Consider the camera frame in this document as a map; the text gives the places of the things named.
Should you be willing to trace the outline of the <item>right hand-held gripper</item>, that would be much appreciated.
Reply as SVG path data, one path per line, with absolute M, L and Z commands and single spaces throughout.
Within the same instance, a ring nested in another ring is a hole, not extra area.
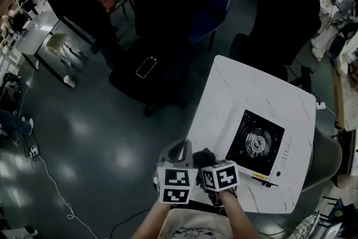
M 215 165 L 201 169 L 204 189 L 223 191 L 239 185 L 237 164 L 234 161 L 222 160 Z

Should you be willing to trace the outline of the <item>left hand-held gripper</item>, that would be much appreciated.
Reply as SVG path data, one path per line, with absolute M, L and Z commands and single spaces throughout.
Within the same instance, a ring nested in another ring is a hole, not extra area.
M 160 203 L 189 203 L 198 173 L 198 169 L 192 167 L 193 152 L 190 140 L 178 139 L 161 150 L 155 181 Z

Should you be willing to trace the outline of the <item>dark blue cloth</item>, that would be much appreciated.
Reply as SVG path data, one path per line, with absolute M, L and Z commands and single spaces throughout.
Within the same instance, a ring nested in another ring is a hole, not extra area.
M 202 169 L 205 167 L 213 166 L 216 164 L 216 157 L 213 152 L 208 148 L 204 148 L 201 151 L 193 154 L 193 167 L 196 169 Z

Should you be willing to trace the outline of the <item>white portable gas stove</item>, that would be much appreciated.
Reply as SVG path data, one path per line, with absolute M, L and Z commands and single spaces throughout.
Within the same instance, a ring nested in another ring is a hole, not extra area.
M 234 161 L 239 172 L 263 186 L 278 186 L 281 171 L 275 168 L 279 159 L 288 157 L 284 147 L 286 134 L 287 128 L 279 121 L 245 110 L 225 159 Z

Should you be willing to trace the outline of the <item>person's left forearm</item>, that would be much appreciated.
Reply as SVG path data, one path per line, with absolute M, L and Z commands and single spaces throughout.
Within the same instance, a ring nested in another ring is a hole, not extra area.
M 160 203 L 157 200 L 130 239 L 157 239 L 170 208 L 170 204 Z

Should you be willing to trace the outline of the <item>person's right forearm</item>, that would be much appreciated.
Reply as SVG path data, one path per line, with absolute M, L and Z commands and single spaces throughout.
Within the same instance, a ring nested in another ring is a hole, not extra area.
M 229 219 L 233 239 L 260 239 L 234 194 L 223 190 L 219 192 L 219 197 Z

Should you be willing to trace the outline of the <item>person's white printed shirt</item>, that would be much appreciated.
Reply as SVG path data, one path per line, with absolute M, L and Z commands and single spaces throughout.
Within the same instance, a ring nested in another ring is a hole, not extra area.
M 217 214 L 172 209 L 157 239 L 233 239 L 229 220 Z

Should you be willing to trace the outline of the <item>black smartphone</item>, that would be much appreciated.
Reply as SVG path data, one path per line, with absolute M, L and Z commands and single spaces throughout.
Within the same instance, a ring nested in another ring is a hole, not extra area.
M 136 75 L 139 76 L 140 78 L 146 78 L 156 64 L 157 64 L 157 60 L 155 58 L 148 57 L 136 70 Z

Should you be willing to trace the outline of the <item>grey shell chair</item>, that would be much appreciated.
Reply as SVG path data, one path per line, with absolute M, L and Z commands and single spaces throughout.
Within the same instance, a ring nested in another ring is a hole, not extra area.
M 315 127 L 312 154 L 301 193 L 330 180 L 339 170 L 341 162 L 339 142 Z

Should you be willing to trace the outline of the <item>blue shell chair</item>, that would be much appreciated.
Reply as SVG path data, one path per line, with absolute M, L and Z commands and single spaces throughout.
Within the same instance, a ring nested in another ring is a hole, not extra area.
M 210 36 L 208 52 L 212 51 L 217 29 L 223 24 L 231 0 L 202 0 L 195 13 L 189 33 L 189 42 L 195 44 Z

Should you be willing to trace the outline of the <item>white floor cushion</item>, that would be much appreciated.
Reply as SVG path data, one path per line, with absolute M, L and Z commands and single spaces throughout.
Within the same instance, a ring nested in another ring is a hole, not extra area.
M 310 41 L 312 45 L 312 54 L 318 62 L 322 60 L 325 52 L 333 43 L 333 39 L 336 37 L 337 33 L 337 28 L 335 26 L 330 26 Z

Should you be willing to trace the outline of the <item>beige plastic stool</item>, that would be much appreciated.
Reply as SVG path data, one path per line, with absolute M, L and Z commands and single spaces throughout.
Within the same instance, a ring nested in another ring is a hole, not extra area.
M 61 63 L 71 66 L 72 61 L 68 52 L 78 59 L 83 59 L 84 54 L 80 50 L 75 50 L 69 45 L 65 33 L 51 33 L 50 39 L 46 43 L 47 50 L 55 55 Z

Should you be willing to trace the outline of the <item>black mesh office chair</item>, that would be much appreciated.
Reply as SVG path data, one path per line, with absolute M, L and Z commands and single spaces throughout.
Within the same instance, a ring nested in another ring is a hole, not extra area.
M 258 0 L 249 35 L 235 36 L 230 59 L 283 81 L 302 47 L 321 28 L 320 0 Z

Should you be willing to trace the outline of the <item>grey round-faced appliance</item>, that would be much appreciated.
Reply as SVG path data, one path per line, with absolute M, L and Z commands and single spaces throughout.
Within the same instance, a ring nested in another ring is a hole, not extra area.
M 342 32 L 335 34 L 328 42 L 328 48 L 326 50 L 327 57 L 330 60 L 336 59 L 345 46 L 346 39 Z

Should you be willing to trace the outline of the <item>grey marble table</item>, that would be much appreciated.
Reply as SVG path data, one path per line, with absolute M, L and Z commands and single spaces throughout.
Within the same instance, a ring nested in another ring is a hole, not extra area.
M 65 85 L 65 87 L 70 88 L 70 85 L 64 82 L 63 77 L 53 70 L 53 68 L 39 54 L 39 49 L 58 22 L 59 19 L 52 10 L 36 15 L 31 21 L 30 27 L 24 29 L 18 36 L 15 42 L 15 48 L 23 55 L 24 59 L 35 71 L 38 72 L 39 69 L 30 60 L 29 56 L 35 57 L 37 61 L 50 72 L 50 74 Z

